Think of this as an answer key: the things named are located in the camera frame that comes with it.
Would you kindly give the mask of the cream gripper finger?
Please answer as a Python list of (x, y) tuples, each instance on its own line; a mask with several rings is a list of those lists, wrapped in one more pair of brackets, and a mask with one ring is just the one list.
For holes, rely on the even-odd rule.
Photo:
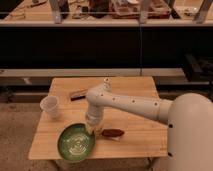
[(89, 134), (93, 134), (93, 133), (96, 133), (98, 131), (98, 128), (96, 126), (91, 126), (89, 124), (86, 124), (85, 125), (85, 128), (86, 128), (86, 131), (89, 133)]

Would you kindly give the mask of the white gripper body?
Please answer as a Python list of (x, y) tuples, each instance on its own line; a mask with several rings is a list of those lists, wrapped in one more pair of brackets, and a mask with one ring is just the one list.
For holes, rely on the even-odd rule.
[(86, 123), (90, 126), (98, 125), (103, 119), (102, 107), (89, 107), (86, 112)]

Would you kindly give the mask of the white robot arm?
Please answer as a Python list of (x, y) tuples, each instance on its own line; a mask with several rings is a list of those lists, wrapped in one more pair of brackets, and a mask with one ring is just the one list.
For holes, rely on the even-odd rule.
[(103, 108), (112, 107), (168, 127), (168, 171), (213, 171), (213, 103), (196, 93), (175, 100), (132, 97), (109, 92), (104, 85), (86, 95), (87, 124), (95, 127), (103, 118)]

